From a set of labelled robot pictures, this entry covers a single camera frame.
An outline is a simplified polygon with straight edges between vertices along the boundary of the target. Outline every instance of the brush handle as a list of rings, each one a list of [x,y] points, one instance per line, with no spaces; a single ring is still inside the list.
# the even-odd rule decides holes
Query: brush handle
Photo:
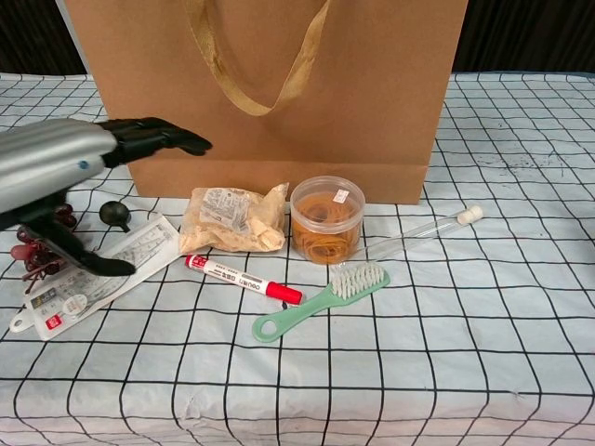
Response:
[[[331,296],[330,292],[324,290],[299,307],[288,308],[266,316],[260,316],[252,325],[252,335],[260,342],[272,342],[279,339],[311,315],[323,309],[331,308],[332,304],[329,302],[329,296]],[[265,324],[269,321],[272,322],[270,326],[271,328],[274,326],[274,330],[263,330]]]

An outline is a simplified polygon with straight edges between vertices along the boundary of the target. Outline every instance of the brush bristles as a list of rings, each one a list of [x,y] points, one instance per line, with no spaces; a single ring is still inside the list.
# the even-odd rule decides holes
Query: brush bristles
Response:
[[[365,263],[355,269],[339,273],[331,280],[333,293],[349,299],[384,279],[384,269],[374,263]]]

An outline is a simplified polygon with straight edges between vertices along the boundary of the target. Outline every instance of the green brush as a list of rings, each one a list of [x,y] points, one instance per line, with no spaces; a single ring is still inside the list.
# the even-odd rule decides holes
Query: green brush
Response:
[[[389,273],[375,263],[365,263],[355,269],[338,274],[322,292],[299,307],[261,316],[252,325],[252,334],[260,342],[279,339],[300,322],[323,309],[345,307],[388,285]],[[274,331],[264,329],[274,325]]]

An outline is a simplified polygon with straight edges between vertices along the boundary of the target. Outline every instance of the black backdrop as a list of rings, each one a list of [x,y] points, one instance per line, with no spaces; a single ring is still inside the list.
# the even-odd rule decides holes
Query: black backdrop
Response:
[[[509,70],[595,72],[595,0],[469,0],[453,71]],[[0,72],[85,72],[53,0],[0,0]]]

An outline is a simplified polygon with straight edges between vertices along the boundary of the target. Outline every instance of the handle hole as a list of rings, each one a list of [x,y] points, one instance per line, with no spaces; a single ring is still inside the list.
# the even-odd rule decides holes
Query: handle hole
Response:
[[[274,321],[266,321],[262,325],[261,331],[264,335],[267,335],[267,336],[274,335],[275,332],[277,331],[277,324]]]

